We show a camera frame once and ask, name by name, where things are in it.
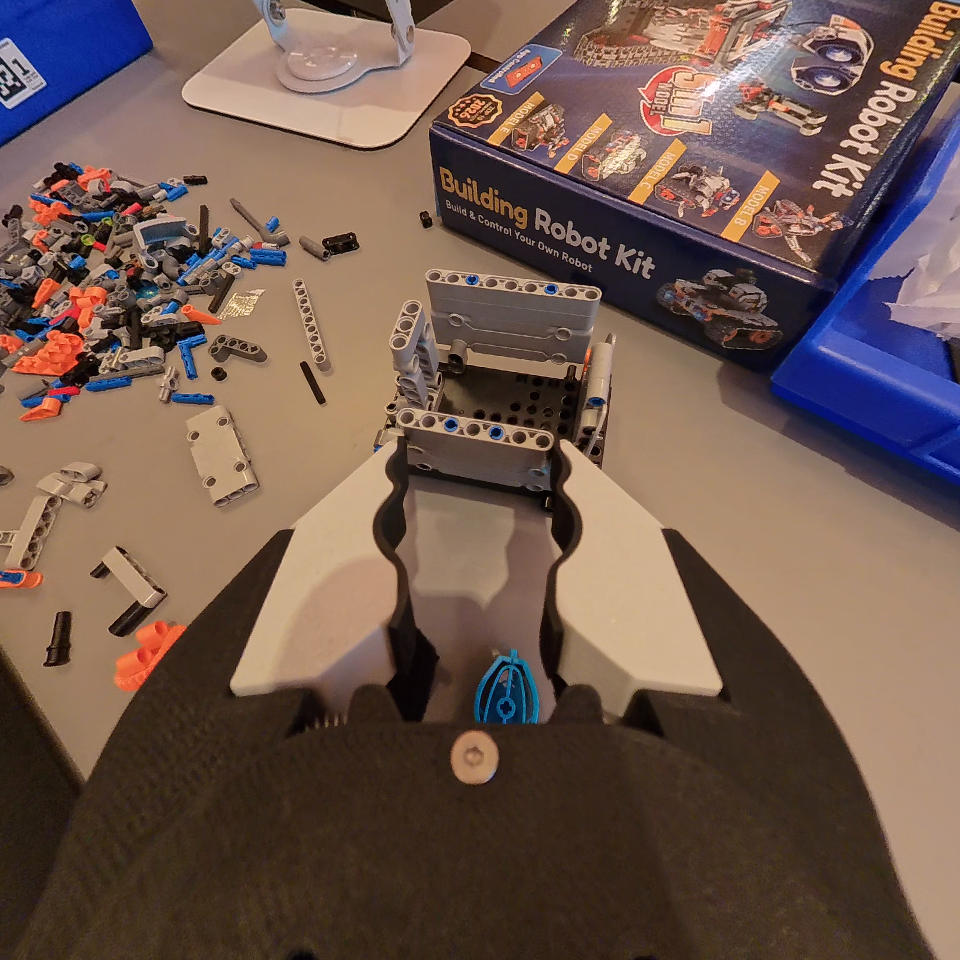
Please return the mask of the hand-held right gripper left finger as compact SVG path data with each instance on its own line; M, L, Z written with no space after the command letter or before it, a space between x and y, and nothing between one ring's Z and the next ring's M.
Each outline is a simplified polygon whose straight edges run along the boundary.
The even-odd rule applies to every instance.
M230 681L238 697L311 690L328 714L387 688L421 721L439 660L416 625L406 567L406 442L392 440L293 527Z

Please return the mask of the white crumpled paper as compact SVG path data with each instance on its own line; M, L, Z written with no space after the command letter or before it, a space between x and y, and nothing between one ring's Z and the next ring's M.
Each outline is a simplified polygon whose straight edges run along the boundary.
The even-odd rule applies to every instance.
M900 324L959 337L958 190L936 195L890 250L894 275L903 282L891 305Z

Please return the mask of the partly built robot model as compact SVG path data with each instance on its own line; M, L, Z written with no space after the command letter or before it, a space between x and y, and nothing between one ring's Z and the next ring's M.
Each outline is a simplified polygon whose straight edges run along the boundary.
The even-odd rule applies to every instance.
M373 449L405 439L413 472L544 498L561 442L601 466L616 346L593 341L601 290L440 268L425 283L390 331Z

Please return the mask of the light grey beam with connector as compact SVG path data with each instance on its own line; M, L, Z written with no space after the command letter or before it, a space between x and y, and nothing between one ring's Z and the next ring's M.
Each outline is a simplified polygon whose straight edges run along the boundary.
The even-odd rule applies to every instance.
M33 498L16 530L1 531L1 548L6 550L5 570L33 570L42 554L63 499L50 494Z

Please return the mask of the pile of mixed building pieces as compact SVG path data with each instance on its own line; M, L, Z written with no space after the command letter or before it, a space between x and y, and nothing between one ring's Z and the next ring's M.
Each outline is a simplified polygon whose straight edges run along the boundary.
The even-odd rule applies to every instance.
M144 182L109 167L56 162L24 205L2 212L2 377L36 381L18 400L19 420L58 417L83 393L131 387L165 367L191 393L179 340L224 333L219 311L234 282L258 267L283 267L289 239L277 218L237 235L210 225L205 204L194 219L171 205L203 175Z

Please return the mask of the black perforated panel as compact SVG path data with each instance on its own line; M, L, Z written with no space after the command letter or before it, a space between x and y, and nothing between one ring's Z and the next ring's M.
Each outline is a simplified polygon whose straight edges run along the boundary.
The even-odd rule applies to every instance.
M1 654L1 957L42 895L81 783Z

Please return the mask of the long grey holed beam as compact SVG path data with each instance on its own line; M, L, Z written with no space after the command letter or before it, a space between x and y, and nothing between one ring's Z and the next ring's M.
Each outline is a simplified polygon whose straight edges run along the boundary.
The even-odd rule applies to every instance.
M295 278L292 282L292 289L295 305L306 336L311 362L319 371L327 373L330 370L330 358L306 282L302 278Z

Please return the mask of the blue ribbed wheel piece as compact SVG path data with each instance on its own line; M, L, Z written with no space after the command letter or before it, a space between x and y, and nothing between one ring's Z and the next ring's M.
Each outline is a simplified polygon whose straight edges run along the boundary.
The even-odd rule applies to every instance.
M479 724L537 724L539 691L528 662L516 649L498 654L481 679L474 698L473 716Z

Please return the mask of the blue bin with tag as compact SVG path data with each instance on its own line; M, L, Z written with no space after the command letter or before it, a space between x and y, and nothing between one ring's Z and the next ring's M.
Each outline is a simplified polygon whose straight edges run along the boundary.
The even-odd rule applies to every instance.
M3 1L1 143L152 47L131 1Z

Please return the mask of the white beam with black pins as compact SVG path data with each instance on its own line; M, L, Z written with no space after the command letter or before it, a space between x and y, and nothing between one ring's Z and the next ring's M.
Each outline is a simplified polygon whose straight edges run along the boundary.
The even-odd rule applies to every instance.
M89 575L95 579L112 575L132 597L130 606L108 627L117 638L124 638L137 630L167 597L166 591L142 564L118 545L106 552Z

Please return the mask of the orange claw piece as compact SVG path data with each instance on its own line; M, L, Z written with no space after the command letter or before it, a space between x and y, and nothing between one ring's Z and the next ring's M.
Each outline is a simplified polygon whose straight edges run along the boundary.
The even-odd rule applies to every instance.
M136 631L138 646L116 660L114 685L127 692L139 690L167 651L186 631L186 625L154 621Z

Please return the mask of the dark blue robot kit box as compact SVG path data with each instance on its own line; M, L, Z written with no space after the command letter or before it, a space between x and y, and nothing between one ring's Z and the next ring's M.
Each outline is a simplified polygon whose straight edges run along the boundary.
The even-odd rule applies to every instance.
M771 370L958 68L958 2L577 2L429 138L441 219Z

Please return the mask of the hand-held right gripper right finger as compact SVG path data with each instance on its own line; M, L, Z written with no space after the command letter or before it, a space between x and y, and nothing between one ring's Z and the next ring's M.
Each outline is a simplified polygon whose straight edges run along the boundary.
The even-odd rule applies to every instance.
M723 681L665 528L571 442L556 450L554 526L561 554L547 599L558 641L547 671L623 716L639 691L716 697Z

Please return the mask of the light grey panel piece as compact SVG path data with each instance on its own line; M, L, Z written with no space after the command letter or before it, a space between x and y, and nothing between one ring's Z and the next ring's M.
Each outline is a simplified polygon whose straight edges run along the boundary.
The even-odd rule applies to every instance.
M251 458L226 407L217 404L189 418L186 436L201 485L216 507L259 488Z

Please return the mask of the blue plastic bin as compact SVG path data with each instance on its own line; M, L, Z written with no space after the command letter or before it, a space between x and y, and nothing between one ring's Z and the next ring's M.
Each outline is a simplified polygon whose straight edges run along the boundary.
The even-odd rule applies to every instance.
M775 395L957 486L959 387L948 345L891 318L902 275L871 272L958 158L958 110L924 139L852 272L772 376Z

